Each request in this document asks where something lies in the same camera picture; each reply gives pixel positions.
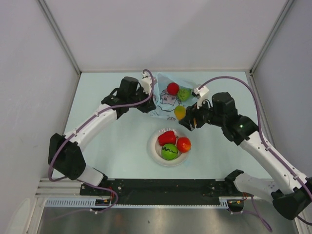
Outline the yellow orange mango toy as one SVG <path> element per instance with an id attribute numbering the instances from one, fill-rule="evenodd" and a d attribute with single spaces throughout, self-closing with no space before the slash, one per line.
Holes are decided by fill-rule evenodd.
<path id="1" fill-rule="evenodd" d="M 177 120 L 182 120 L 186 116 L 186 108 L 184 106 L 177 106 L 174 109 L 174 114 Z"/>

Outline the orange red tomato toy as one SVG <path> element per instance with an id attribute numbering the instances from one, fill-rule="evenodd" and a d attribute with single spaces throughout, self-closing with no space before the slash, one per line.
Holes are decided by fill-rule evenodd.
<path id="1" fill-rule="evenodd" d="M 192 144 L 187 137 L 180 137 L 177 140 L 176 147 L 181 153 L 187 153 L 190 151 Z"/>

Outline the light blue plastic bag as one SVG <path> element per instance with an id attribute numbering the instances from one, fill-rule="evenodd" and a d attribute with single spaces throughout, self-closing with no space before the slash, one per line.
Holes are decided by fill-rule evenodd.
<path id="1" fill-rule="evenodd" d="M 166 89 L 169 83 L 175 82 L 180 88 L 188 88 L 192 92 L 196 86 L 194 82 L 184 78 L 175 78 L 169 74 L 161 72 L 154 75 L 154 77 L 157 81 L 153 93 L 153 101 L 156 105 L 156 109 L 149 113 L 150 116 L 176 121 L 177 119 L 174 114 L 174 109 L 177 106 L 184 106 L 187 108 L 197 102 L 197 99 L 192 94 L 186 102 L 181 102 L 177 95 L 173 96 L 168 94 Z"/>

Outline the red bell pepper toy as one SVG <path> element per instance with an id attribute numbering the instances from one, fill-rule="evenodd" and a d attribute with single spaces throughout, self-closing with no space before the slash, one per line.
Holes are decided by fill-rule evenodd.
<path id="1" fill-rule="evenodd" d="M 160 146 L 164 146 L 165 144 L 176 144 L 176 136 L 172 130 L 164 132 L 157 138 L 157 140 Z"/>

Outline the green watermelon toy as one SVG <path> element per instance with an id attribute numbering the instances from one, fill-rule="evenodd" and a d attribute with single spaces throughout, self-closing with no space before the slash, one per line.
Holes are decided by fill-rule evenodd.
<path id="1" fill-rule="evenodd" d="M 165 144 L 161 148 L 161 156 L 165 160 L 174 160 L 178 156 L 178 149 L 173 144 Z"/>

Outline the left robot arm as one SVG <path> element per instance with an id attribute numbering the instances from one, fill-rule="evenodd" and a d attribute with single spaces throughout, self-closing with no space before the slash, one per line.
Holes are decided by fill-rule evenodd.
<path id="1" fill-rule="evenodd" d="M 136 108 L 143 113 L 154 110 L 155 85 L 156 79 L 147 70 L 143 71 L 142 80 L 124 77 L 119 87 L 101 101 L 100 106 L 87 120 L 64 135 L 52 135 L 48 156 L 49 179 L 52 182 L 57 181 L 52 178 L 52 171 L 56 170 L 64 178 L 91 185 L 91 190 L 97 195 L 104 194 L 108 189 L 104 174 L 87 165 L 82 153 L 95 136 L 130 108 Z"/>

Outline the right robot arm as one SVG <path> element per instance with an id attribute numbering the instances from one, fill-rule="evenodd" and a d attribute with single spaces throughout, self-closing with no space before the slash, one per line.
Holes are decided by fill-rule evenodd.
<path id="1" fill-rule="evenodd" d="M 312 202 L 312 180 L 295 169 L 262 135 L 259 127 L 240 115 L 229 93 L 217 93 L 212 103 L 187 107 L 179 124 L 192 131 L 204 124 L 220 127 L 225 138 L 241 147 L 269 173 L 273 182 L 255 178 L 242 170 L 225 177 L 229 195 L 245 192 L 273 204 L 276 211 L 294 220 Z"/>

